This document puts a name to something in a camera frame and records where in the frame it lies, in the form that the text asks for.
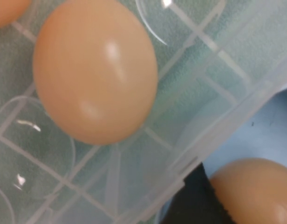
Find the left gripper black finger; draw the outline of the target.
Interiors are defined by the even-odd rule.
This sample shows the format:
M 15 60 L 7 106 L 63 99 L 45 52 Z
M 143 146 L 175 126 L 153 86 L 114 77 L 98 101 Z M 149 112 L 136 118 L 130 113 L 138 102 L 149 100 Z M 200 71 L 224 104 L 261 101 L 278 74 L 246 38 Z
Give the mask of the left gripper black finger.
M 167 224 L 230 224 L 231 217 L 215 195 L 203 164 L 185 179 L 165 215 Z

